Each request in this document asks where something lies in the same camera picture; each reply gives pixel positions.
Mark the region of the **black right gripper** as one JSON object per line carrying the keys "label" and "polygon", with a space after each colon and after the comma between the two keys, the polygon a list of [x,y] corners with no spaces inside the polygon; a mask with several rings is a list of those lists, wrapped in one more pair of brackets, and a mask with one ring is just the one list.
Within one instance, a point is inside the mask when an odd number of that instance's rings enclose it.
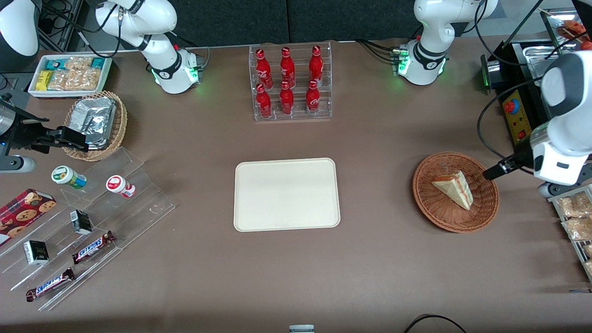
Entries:
{"label": "black right gripper", "polygon": [[48,118],[38,118],[30,114],[15,113],[15,119],[8,131],[9,149],[36,150],[48,154],[51,147],[74,149],[88,152],[86,135],[67,126],[59,126],[55,136],[53,129],[43,126]]}

